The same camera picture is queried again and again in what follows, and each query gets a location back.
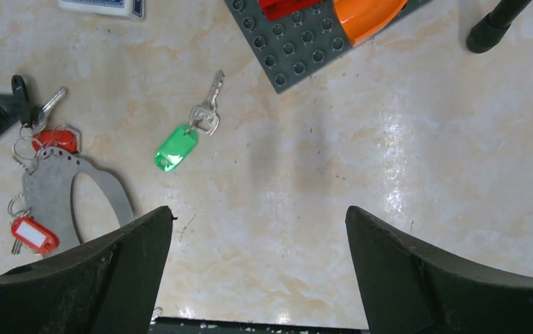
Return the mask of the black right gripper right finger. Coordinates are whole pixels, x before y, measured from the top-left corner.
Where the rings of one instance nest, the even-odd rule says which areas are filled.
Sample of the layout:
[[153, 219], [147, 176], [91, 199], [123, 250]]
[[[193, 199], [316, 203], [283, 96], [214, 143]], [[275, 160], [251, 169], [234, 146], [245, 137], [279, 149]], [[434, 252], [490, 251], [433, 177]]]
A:
[[533, 277], [467, 260], [357, 206], [345, 224], [372, 333], [533, 333]]

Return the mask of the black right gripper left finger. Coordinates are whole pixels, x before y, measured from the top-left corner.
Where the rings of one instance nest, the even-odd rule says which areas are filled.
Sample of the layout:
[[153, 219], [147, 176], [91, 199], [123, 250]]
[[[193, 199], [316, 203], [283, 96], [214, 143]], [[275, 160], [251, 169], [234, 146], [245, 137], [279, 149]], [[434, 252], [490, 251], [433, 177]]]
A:
[[146, 333], [173, 221], [169, 207], [161, 206], [0, 275], [0, 333]]

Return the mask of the red key tag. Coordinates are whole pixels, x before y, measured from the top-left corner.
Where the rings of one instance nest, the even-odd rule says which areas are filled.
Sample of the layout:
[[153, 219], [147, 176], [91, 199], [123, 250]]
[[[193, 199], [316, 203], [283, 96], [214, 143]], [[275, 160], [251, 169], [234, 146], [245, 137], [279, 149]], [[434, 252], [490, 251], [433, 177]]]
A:
[[81, 150], [81, 135], [70, 128], [43, 130], [33, 135], [31, 146], [35, 151], [46, 147], [58, 147], [71, 154], [78, 154]]
[[19, 217], [11, 224], [12, 235], [38, 254], [46, 255], [56, 250], [59, 238], [30, 216]]

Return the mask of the perforated metal keyring plate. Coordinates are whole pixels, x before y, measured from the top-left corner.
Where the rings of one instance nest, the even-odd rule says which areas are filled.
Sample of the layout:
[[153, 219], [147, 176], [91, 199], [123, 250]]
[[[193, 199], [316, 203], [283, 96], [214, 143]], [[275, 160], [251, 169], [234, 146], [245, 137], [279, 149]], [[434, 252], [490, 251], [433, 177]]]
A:
[[[58, 147], [35, 151], [31, 146], [33, 135], [21, 133], [13, 143], [13, 147], [17, 147], [19, 143], [28, 144], [32, 153], [23, 156], [17, 149], [13, 149], [13, 160], [23, 168], [24, 173], [22, 191], [9, 202], [8, 213], [13, 220], [30, 216], [59, 238], [59, 247], [50, 254], [41, 256], [52, 257], [80, 246], [83, 242], [74, 221], [72, 199], [74, 179], [80, 174], [89, 176], [100, 188], [119, 225], [124, 226], [134, 220], [127, 192], [113, 174], [98, 169], [89, 160], [80, 157], [80, 152], [71, 154]], [[16, 254], [22, 245], [25, 244], [15, 238], [12, 252]]]

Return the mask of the green key tag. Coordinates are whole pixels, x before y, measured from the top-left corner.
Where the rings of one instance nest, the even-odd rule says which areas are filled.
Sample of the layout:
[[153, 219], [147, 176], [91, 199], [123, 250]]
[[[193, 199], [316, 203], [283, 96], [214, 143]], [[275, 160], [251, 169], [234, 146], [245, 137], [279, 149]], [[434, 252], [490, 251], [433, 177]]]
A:
[[198, 144], [198, 135], [189, 125], [180, 125], [159, 146], [154, 162], [164, 171], [176, 169]]

